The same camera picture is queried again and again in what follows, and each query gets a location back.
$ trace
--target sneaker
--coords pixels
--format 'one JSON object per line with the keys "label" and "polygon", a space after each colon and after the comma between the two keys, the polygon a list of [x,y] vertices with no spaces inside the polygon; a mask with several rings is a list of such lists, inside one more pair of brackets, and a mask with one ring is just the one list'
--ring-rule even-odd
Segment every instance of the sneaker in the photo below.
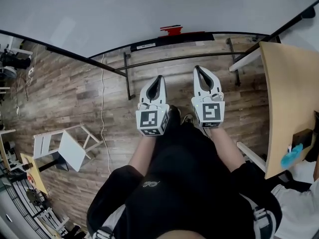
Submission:
{"label": "sneaker", "polygon": [[193,115],[192,115],[192,114],[187,114],[187,115],[184,117],[182,124],[185,123],[185,122],[186,122],[186,123],[192,123],[192,124],[194,124],[194,117],[193,117]]}

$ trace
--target laminate flooring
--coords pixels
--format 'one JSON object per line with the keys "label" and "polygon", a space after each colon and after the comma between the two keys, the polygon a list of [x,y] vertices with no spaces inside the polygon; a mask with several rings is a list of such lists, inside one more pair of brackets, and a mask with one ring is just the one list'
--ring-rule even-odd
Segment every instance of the laminate flooring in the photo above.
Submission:
{"label": "laminate flooring", "polygon": [[[128,64],[141,63],[179,55],[230,51],[225,40],[231,37],[236,51],[245,51],[255,42],[247,35],[216,35],[215,41],[200,41],[155,47],[132,53]],[[0,107],[6,128],[16,129],[11,139],[20,152],[33,153],[33,135],[84,123],[102,139],[102,70],[82,62],[51,53],[44,46],[26,42],[24,49],[32,50],[32,65],[36,65],[32,82],[25,71],[7,82],[12,92],[4,96]],[[114,68],[124,65],[122,49],[105,54],[103,63]],[[126,165],[132,156],[140,135],[136,129],[135,110],[139,92],[144,84],[159,74],[165,77],[169,104],[179,107],[182,116],[192,112],[192,71],[195,65],[211,70],[219,77],[225,95],[224,128],[234,141],[242,141],[258,154],[266,154],[269,139],[269,106],[265,73],[261,60],[239,70],[241,86],[235,85],[235,73],[228,67],[232,56],[201,57],[157,63],[129,69],[131,93],[136,97],[128,101],[125,77],[104,71],[103,136],[110,153],[109,167],[114,170]],[[16,117],[16,104],[20,109]],[[84,142],[86,135],[75,132]],[[59,138],[52,140],[52,148]],[[50,168],[41,173],[48,188],[53,208],[71,222],[86,226],[86,212],[95,194],[108,178],[108,155],[104,145],[92,153],[80,172],[63,172]],[[49,161],[46,157],[39,164]]]}

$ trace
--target blue object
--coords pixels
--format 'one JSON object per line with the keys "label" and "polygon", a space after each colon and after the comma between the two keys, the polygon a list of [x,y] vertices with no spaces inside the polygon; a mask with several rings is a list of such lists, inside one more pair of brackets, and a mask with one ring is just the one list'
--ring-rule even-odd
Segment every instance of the blue object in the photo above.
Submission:
{"label": "blue object", "polygon": [[284,169],[288,169],[294,161],[300,157],[300,153],[303,150],[304,146],[302,143],[295,146],[291,152],[288,152],[281,160],[281,166]]}

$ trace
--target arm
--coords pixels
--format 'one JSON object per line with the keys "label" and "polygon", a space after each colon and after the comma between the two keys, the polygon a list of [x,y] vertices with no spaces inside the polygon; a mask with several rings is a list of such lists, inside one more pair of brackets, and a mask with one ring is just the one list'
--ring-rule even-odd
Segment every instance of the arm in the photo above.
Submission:
{"label": "arm", "polygon": [[319,179],[319,155],[318,155],[315,170],[314,170],[314,181],[318,179]]}
{"label": "arm", "polygon": [[129,162],[129,165],[138,170],[143,176],[146,175],[150,166],[155,142],[156,137],[143,136]]}
{"label": "arm", "polygon": [[223,128],[211,128],[210,134],[219,158],[230,172],[245,164],[245,159],[240,150]]}

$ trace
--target white shirt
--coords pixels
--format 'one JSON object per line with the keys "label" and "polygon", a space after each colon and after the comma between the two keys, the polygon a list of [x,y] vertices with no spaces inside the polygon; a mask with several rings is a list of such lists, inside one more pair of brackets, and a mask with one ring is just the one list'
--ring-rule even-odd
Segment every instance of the white shirt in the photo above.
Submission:
{"label": "white shirt", "polygon": [[281,239],[312,239],[319,230],[319,179],[306,192],[277,185],[272,193],[283,212],[275,236]]}

